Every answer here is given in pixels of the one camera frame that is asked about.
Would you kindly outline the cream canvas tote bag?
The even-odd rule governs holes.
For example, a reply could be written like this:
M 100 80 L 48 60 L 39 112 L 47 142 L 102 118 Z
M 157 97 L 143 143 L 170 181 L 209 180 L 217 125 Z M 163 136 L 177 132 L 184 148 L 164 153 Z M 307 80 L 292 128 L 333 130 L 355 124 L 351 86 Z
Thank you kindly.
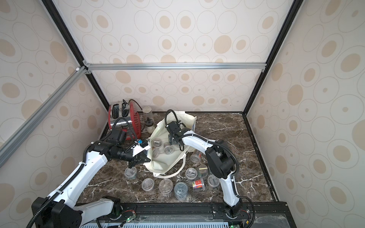
M 168 179 L 178 175 L 186 164 L 186 154 L 193 152 L 190 146 L 179 146 L 169 137 L 166 125 L 172 121 L 180 121 L 183 126 L 194 130 L 197 117 L 184 111 L 175 111 L 167 114 L 160 121 L 152 135 L 149 137 L 150 149 L 147 151 L 149 162 L 144 163 L 153 176 L 160 179 Z

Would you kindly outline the wide clear seed jar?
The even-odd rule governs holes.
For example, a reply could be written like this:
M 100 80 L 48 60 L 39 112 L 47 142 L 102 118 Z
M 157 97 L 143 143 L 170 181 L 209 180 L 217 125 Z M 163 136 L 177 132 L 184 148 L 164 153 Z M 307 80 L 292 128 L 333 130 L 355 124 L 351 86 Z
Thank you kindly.
M 169 196 L 174 188 L 174 183 L 171 179 L 163 179 L 159 183 L 159 191 L 163 196 Z

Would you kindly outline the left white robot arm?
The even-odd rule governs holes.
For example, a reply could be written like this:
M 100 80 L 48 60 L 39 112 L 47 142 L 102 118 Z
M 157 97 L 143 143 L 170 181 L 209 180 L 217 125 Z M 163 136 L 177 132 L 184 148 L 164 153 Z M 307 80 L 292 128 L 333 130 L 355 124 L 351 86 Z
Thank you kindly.
M 92 203 L 77 206 L 77 200 L 96 173 L 110 160 L 127 161 L 130 167 L 150 162 L 146 140 L 137 140 L 125 149 L 117 143 L 96 141 L 86 147 L 82 161 L 65 181 L 47 197 L 37 198 L 31 205 L 33 217 L 28 228 L 80 228 L 107 216 L 112 220 L 123 214 L 120 199 L 103 197 Z

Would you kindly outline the red label jar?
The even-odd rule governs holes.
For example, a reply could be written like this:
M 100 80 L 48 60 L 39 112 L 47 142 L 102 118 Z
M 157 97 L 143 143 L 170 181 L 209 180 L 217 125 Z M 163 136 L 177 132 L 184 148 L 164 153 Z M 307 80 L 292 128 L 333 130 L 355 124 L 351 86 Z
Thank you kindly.
M 204 180 L 202 178 L 193 180 L 192 188 L 193 188 L 194 192 L 205 191 L 206 188 L 205 188 Z

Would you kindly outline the dark lid seed jar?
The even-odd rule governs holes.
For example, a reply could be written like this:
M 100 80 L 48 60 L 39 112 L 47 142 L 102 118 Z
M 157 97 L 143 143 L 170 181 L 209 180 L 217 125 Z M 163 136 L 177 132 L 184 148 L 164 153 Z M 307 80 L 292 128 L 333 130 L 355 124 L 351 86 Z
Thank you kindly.
M 199 165 L 197 168 L 197 172 L 198 172 L 198 176 L 200 178 L 203 178 L 203 179 L 207 178 L 209 175 L 208 166 L 205 164 Z

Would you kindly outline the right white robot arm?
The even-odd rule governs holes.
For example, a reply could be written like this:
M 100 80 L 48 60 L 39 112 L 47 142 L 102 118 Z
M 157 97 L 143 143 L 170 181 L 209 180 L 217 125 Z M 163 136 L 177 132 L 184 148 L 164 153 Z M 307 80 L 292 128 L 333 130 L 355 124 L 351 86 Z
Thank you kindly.
M 180 146 L 191 146 L 205 154 L 208 167 L 220 181 L 227 215 L 231 218 L 238 216 L 241 212 L 242 200 L 245 199 L 252 208 L 249 212 L 246 212 L 249 217 L 248 223 L 252 224 L 256 216 L 254 204 L 250 198 L 240 196 L 237 191 L 235 175 L 239 172 L 239 163 L 225 142 L 204 138 L 193 131 L 184 133 L 183 130 L 170 133 L 169 139 Z

